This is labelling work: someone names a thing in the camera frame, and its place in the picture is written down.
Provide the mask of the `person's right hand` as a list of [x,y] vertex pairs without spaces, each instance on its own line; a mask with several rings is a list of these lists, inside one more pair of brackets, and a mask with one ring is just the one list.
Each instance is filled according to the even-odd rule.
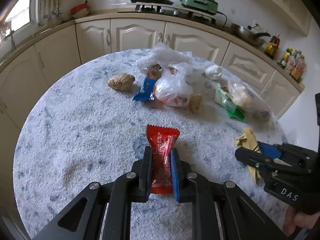
[[312,229],[319,219],[319,212],[314,215],[306,215],[298,212],[295,208],[288,206],[285,213],[285,222],[283,232],[287,236],[291,236],[296,227]]

